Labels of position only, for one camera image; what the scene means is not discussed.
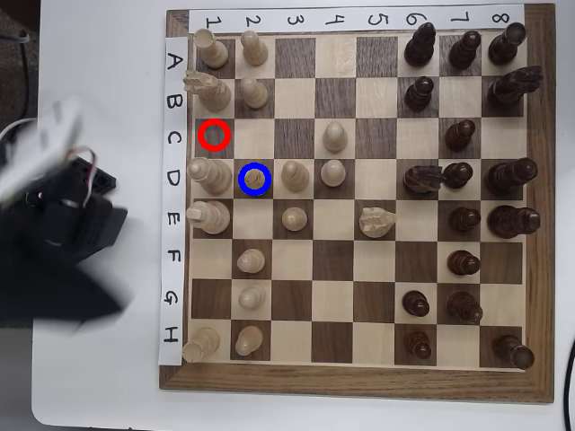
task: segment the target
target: chessboard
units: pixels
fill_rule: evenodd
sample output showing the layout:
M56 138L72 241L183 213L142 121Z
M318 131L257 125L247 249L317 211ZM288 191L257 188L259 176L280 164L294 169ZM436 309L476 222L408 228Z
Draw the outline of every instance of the chessboard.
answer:
M187 38L187 69L225 83L232 100L214 113L197 95L187 94L186 163L198 157L219 160L234 177L215 196L181 175L186 207L220 202L229 210L230 223L223 232L209 234L182 215L183 339L177 342L183 347L198 330L211 328L219 347L197 363L161 366L161 387L552 402L553 6L525 6L527 39L502 66L488 56L501 30L477 29L482 44L465 70L448 60L464 34L458 30L437 32L434 55L422 67L410 66L403 54L413 31L264 33L260 39L269 57L261 66L245 61L241 33L217 34L228 59L211 68L189 34L188 14L168 13L168 37ZM494 108L488 101L491 84L525 66L543 68L541 88L512 108ZM414 111L405 94L424 75L434 91L428 106ZM252 109L243 100L239 83L245 77L267 89L263 107ZM210 119L223 120L231 132L221 151L200 144L201 129L209 145L225 140L221 127L202 127ZM464 119L476 129L471 142L456 152L445 136ZM323 144L333 121L348 135L336 154ZM534 180L504 197L486 186L490 168L524 157L537 164ZM331 159L346 171L338 187L322 180L322 167ZM300 191L291 191L281 179L290 160L309 172ZM239 185L238 173L248 163L261 163L270 172L270 188L260 196L246 194ZM473 168L473 177L460 189L444 184L418 194L404 185L412 166L451 163ZM496 236L487 225L488 214L503 205L533 208L540 228L508 240ZM296 232L282 224L291 207L307 216ZM368 207L396 214L394 227L383 237L369 238L361 231L358 220ZM454 231L449 215L459 207L478 211L481 223ZM265 257L255 274L242 272L236 263L249 249ZM447 258L460 250L477 257L481 269L466 276L450 271ZM261 306L240 306L242 292L254 286L264 293ZM412 291L429 304L423 317L404 309L403 298ZM481 306L479 322L461 322L447 312L447 299L455 292L470 294ZM258 328L262 342L240 356L234 346L247 327ZM406 336L413 332L427 337L429 357L406 348ZM531 368L519 370L494 352L494 341L503 335L531 349Z

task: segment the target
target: blue circle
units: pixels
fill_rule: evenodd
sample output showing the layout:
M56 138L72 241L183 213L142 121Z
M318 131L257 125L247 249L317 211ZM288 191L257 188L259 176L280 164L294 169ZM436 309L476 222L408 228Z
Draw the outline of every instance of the blue circle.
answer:
M261 186L259 189L250 189L245 184L245 174L248 173L248 171L251 171L252 169L257 169L258 171L262 172L263 176L266 179L263 182L263 186ZM240 189L242 189L242 192L245 193L246 195L261 196L270 189L271 186L270 170L261 163L257 162L248 163L240 170L240 173L237 176L237 182L240 185Z

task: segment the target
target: chess piece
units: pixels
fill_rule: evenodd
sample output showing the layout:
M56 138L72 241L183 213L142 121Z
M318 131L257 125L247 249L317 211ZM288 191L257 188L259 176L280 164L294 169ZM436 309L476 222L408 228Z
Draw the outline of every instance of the chess piece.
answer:
M431 22L425 22L407 42L403 54L405 61L414 67L425 66L433 57L433 45L435 45L435 27Z
M337 187L345 180L345 168L339 160L330 160L322 167L321 177L326 186Z
M471 276L481 268L482 263L469 251L457 250L447 258L447 267L456 276Z
M404 342L407 351L419 359L425 360L431 357L431 345L428 336L423 332L407 334Z
M186 362L199 362L214 354L219 347L219 335L211 328L198 330L181 351L181 356Z
M281 170L281 180L289 191L298 192L309 182L309 171L300 162L288 160Z
M255 311L261 307L263 304L263 300L266 297L265 291L261 288L261 286L249 286L246 287L241 293L240 297L238 298L238 302L240 306L245 310Z
M332 153L338 153L348 143L348 132L339 121L327 125L323 133L323 145Z
M445 185L451 189L461 189L473 176L473 168L469 163L451 163L443 171L446 177Z
M541 225L541 217L531 208L514 208L502 205L487 216L487 225L500 238L515 238L520 234L535 233Z
M495 339L492 346L497 356L520 370L531 368L535 362L535 355L531 349L527 346L523 346L521 342L512 335L504 335Z
M214 33L208 29L199 29L194 33L194 44L199 50L199 57L212 69L223 66L228 57L227 48L216 40Z
M221 202L196 201L186 210L186 218L190 224L215 235L222 233L230 224L230 212Z
M459 70L465 70L469 67L475 60L477 49L481 43L482 36L478 31L466 31L449 51L449 63L451 63L451 66Z
M244 31L240 41L243 45L243 58L252 66L263 65L268 59L268 47L252 30Z
M266 258L263 253L257 249L249 249L243 252L237 260L237 267L245 273L257 274L266 264Z
M291 207L284 211L281 223L292 232L301 231L307 224L307 215L301 208Z
M386 235L397 221L397 215L383 208L363 208L359 218L359 229L369 238Z
M268 102L268 89L254 78L244 78L240 81L240 94L245 104L255 110Z
M230 88L215 76L188 70L183 82L184 90L197 94L201 104L211 112L224 110L232 101Z
M462 151L470 142L475 133L475 123L464 119L451 126L446 132L446 145L453 151Z
M431 93L435 84L433 80L427 76L421 76L415 80L415 83L410 85L405 92L405 104L416 112L424 110L431 101Z
M483 309L473 295L467 292L454 292L447 298L447 312L450 316L465 323L479 324Z
M411 290L403 296L403 309L412 316L424 317L429 314L428 298L422 292Z
M518 54L518 47L527 37L525 25L513 22L489 46L489 58L496 65L504 65Z
M403 184L414 193L428 193L441 189L446 177L441 166L412 166L403 176Z
M493 166L485 176L485 185L492 193L504 196L533 180L537 173L537 164L524 157Z
M454 231L471 231L482 221L482 215L476 209L459 207L449 215L449 226Z
M225 192L232 184L232 170L221 160L198 157L190 162L186 172L190 178L212 195Z
M239 356L248 356L261 347L263 334L257 326L243 328L235 342L235 351Z
M540 66L521 67L498 78L487 92L489 104L497 109L506 109L518 103L524 94L534 92L541 86L543 76Z

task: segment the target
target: white table surface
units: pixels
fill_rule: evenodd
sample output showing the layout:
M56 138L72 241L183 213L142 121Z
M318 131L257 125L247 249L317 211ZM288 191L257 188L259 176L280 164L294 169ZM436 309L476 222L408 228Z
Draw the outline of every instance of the white table surface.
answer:
M351 5L351 0L43 0L40 109L84 103L81 144L115 175L117 206L129 208L116 245L87 262L133 295L115 322L78 332L34 325L32 409L44 424L154 430L562 429L562 386L575 339L573 0L557 0L557 253L555 403L552 405L191 393L158 390L160 167L164 19L169 9ZM362 0L362 5L426 4ZM430 2L447 4L448 2ZM473 0L451 3L475 4Z

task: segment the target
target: wooden board frame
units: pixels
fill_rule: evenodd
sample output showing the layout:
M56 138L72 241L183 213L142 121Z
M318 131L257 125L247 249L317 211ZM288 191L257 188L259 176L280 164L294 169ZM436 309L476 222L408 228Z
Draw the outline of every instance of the wooden board frame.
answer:
M182 361L181 366L160 366L160 389L553 402L555 5L526 4L525 17L529 35L527 63L541 65L544 75L541 88L527 98L527 155L537 161L539 176L527 185L526 202L539 211L542 220L539 231L526 239L526 343L535 354L534 366L525 373L502 373L306 365L191 365ZM188 18L188 11L168 12L166 37L189 36ZM192 138L188 134L188 158ZM185 304L188 304L188 281L186 268Z

